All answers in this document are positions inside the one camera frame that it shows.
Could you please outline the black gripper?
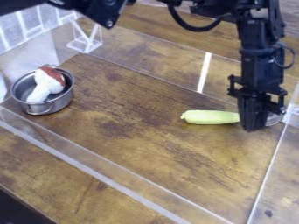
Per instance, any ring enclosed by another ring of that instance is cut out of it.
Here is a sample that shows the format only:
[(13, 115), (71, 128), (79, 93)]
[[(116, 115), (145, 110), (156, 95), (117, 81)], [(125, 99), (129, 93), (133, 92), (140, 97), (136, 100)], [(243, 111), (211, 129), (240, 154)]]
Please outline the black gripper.
[(243, 130), (263, 129), (267, 124), (268, 113), (281, 115), (285, 112), (287, 91), (280, 87), (283, 81), (284, 75), (281, 73), (241, 76), (232, 74), (228, 77), (228, 95), (237, 99)]

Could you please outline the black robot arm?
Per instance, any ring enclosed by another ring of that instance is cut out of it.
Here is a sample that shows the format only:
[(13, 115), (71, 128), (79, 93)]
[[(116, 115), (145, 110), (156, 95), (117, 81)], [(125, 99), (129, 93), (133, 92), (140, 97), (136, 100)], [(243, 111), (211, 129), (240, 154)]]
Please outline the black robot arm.
[[(177, 25), (191, 32), (207, 32), (223, 19), (237, 27), (240, 40), (241, 75), (228, 77), (232, 87), (228, 95), (237, 99), (237, 112), (243, 130), (265, 127), (271, 114), (285, 112), (284, 81), (287, 46), (285, 23), (279, 0), (157, 0), (167, 5)], [(73, 10), (105, 28), (112, 28), (125, 6), (136, 0), (0, 0), (0, 16), (49, 4)]]

